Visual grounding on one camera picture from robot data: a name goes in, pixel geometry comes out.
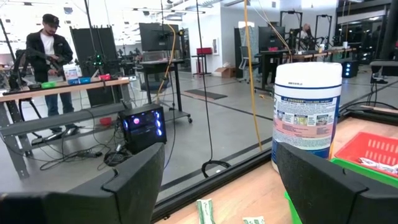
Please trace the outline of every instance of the red basket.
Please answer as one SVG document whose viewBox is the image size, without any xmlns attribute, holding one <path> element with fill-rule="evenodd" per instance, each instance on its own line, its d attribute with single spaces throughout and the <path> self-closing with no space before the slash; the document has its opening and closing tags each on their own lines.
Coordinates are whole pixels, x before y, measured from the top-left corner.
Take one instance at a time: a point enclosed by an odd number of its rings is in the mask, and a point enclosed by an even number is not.
<svg viewBox="0 0 398 224">
<path fill-rule="evenodd" d="M 359 163 L 359 158 L 364 157 L 389 166 L 398 164 L 398 139 L 360 132 L 342 147 L 335 156 L 398 178 L 398 175 Z"/>
</svg>

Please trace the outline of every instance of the product label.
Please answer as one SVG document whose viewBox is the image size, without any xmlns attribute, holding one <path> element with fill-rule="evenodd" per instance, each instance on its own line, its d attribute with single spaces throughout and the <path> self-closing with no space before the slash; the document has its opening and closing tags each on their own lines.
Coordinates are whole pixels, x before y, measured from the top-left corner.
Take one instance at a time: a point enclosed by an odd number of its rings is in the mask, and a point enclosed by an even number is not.
<svg viewBox="0 0 398 224">
<path fill-rule="evenodd" d="M 339 97 L 309 100 L 275 95 L 273 153 L 278 142 L 286 142 L 327 157 L 338 103 Z"/>
</svg>

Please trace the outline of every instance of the blue bin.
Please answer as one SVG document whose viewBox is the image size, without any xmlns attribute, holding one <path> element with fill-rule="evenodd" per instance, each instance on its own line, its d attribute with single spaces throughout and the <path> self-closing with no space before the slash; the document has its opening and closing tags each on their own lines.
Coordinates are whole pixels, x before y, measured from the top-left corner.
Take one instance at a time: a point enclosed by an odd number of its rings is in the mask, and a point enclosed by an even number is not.
<svg viewBox="0 0 398 224">
<path fill-rule="evenodd" d="M 79 82 L 80 84 L 87 84 L 91 82 L 91 78 L 90 77 L 79 78 Z"/>
<path fill-rule="evenodd" d="M 68 84 L 69 85 L 77 85 L 77 84 L 79 84 L 79 79 L 75 78 L 75 79 L 72 79 L 72 80 L 68 80 Z"/>
</svg>

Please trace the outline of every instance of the jeans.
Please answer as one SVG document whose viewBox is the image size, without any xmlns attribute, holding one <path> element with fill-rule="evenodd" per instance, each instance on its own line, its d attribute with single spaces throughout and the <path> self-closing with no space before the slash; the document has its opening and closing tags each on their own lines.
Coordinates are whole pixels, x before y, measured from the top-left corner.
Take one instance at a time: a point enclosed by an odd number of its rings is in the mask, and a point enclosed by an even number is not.
<svg viewBox="0 0 398 224">
<path fill-rule="evenodd" d="M 63 113 L 71 113 L 73 112 L 74 108 L 72 105 L 72 95 L 71 93 L 60 93 L 61 101 L 62 101 L 62 110 Z M 58 94 L 47 95 L 44 96 L 45 103 L 47 104 L 48 109 L 48 116 L 55 116 L 59 115 L 58 113 Z M 65 125 L 66 128 L 75 128 L 76 125 L 74 124 L 67 124 Z M 51 128 L 51 131 L 54 133 L 58 133 L 62 131 L 61 127 Z"/>
</svg>

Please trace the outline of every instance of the blue led light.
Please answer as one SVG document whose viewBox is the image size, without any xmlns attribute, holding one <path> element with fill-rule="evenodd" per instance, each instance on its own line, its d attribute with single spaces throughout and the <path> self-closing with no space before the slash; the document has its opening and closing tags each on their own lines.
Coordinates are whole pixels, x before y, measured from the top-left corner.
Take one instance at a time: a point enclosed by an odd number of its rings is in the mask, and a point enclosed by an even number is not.
<svg viewBox="0 0 398 224">
<path fill-rule="evenodd" d="M 124 130 L 126 130 L 126 131 L 127 131 L 127 129 L 129 129 L 129 123 L 127 123 L 126 120 L 123 121 L 123 127 L 124 127 Z"/>
</svg>

